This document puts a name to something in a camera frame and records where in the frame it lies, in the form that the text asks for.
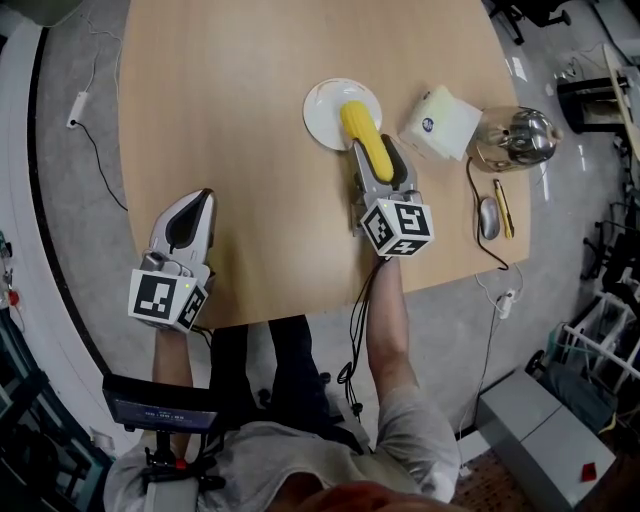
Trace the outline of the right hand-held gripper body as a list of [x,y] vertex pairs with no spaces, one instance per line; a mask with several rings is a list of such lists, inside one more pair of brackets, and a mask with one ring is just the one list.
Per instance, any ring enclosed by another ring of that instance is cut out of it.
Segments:
[[435,239],[431,209],[422,201],[417,176],[398,189],[353,175],[357,199],[351,205],[354,237],[365,237],[379,257],[411,257]]

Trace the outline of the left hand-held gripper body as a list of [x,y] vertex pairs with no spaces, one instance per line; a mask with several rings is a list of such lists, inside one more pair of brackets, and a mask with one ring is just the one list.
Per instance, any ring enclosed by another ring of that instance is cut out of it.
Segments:
[[131,274],[128,315],[151,327],[189,333],[196,323],[216,274],[208,265],[191,267],[146,250]]

